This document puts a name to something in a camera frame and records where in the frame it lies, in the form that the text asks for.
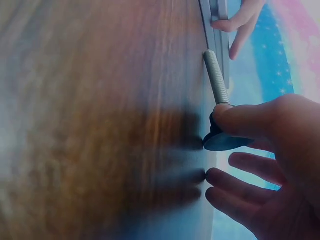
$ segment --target rainbow pattern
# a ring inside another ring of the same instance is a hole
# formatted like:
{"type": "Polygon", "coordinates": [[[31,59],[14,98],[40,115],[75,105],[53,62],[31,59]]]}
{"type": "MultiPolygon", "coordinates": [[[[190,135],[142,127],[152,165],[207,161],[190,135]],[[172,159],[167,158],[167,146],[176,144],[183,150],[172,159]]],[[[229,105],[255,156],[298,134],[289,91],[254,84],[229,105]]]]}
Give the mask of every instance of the rainbow pattern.
{"type": "MultiPolygon", "coordinates": [[[[233,16],[241,0],[228,0],[233,16]]],[[[269,0],[250,40],[236,61],[230,64],[230,100],[235,105],[261,104],[281,95],[296,93],[320,103],[320,1],[269,0]]],[[[264,157],[270,153],[243,147],[264,157]]],[[[217,167],[263,188],[275,186],[251,174],[231,168],[228,158],[234,151],[219,152],[217,167]]],[[[253,240],[252,233],[221,212],[215,211],[214,240],[253,240]]]]}

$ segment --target finger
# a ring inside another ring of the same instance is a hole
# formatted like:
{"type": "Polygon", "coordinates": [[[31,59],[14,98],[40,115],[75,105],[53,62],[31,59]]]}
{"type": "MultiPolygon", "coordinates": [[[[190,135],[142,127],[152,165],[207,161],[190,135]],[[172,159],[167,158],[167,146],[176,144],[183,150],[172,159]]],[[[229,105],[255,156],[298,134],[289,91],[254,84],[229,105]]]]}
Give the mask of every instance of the finger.
{"type": "Polygon", "coordinates": [[[253,143],[247,145],[247,147],[251,149],[275,153],[274,146],[272,146],[272,144],[266,139],[255,140],[253,143]]]}
{"type": "Polygon", "coordinates": [[[227,214],[230,218],[244,225],[248,229],[251,228],[251,221],[258,212],[259,207],[254,204],[242,201],[218,187],[211,187],[205,193],[206,199],[216,209],[227,214]]]}
{"type": "Polygon", "coordinates": [[[278,186],[282,186],[287,182],[277,161],[267,157],[236,152],[229,157],[229,164],[278,186]]]}
{"type": "Polygon", "coordinates": [[[264,205],[270,200],[275,191],[263,189],[243,182],[217,168],[211,168],[206,174],[208,183],[224,192],[238,197],[246,203],[264,205]]]}
{"type": "Polygon", "coordinates": [[[238,29],[247,24],[254,15],[259,15],[265,3],[265,0],[242,1],[240,10],[230,19],[230,21],[237,24],[238,29]]]}
{"type": "Polygon", "coordinates": [[[235,137],[260,139],[268,133],[275,121],[274,103],[261,105],[241,105],[232,107],[218,104],[213,111],[213,118],[227,134],[235,137]]]}
{"type": "Polygon", "coordinates": [[[245,45],[246,41],[252,34],[252,32],[255,29],[255,26],[257,24],[259,18],[259,14],[253,15],[253,17],[249,20],[249,22],[243,26],[241,26],[238,29],[238,32],[236,34],[235,40],[232,44],[232,47],[229,51],[229,57],[231,60],[235,60],[238,53],[242,49],[242,47],[245,45]]]}
{"type": "Polygon", "coordinates": [[[317,103],[300,95],[286,94],[260,105],[232,107],[218,104],[213,111],[213,118],[227,134],[255,140],[266,137],[273,142],[277,138],[283,139],[284,132],[289,135],[295,132],[296,138],[306,138],[305,129],[300,125],[315,118],[306,119],[302,116],[313,116],[318,112],[317,103]]]}

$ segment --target wooden surface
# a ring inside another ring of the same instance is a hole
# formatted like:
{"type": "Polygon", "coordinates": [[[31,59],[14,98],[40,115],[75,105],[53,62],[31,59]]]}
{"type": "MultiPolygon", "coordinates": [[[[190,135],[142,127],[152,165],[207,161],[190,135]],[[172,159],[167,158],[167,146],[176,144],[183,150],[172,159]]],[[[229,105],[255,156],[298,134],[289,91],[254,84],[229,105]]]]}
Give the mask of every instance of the wooden surface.
{"type": "Polygon", "coordinates": [[[205,49],[197,0],[0,0],[0,239],[210,239],[205,49]]]}

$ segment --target metal screw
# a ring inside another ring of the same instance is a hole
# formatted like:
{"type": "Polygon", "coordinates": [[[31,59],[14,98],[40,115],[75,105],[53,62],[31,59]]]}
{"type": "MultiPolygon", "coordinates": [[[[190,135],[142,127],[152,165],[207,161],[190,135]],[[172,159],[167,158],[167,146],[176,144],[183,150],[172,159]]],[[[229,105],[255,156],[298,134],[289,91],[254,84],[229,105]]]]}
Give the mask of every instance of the metal screw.
{"type": "Polygon", "coordinates": [[[217,56],[214,51],[207,50],[203,54],[216,104],[230,104],[217,56]]]}

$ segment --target fingernail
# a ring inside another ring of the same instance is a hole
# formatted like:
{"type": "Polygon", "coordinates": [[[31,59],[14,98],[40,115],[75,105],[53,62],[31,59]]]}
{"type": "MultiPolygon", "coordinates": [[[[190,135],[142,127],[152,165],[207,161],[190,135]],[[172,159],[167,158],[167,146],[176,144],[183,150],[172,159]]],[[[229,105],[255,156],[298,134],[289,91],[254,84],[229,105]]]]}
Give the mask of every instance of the fingernail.
{"type": "Polygon", "coordinates": [[[212,117],[214,119],[218,118],[219,116],[221,116],[224,112],[228,111],[229,109],[232,109],[233,106],[229,105],[229,104],[218,104],[217,106],[215,106],[214,110],[213,110],[213,114],[212,117]]]}

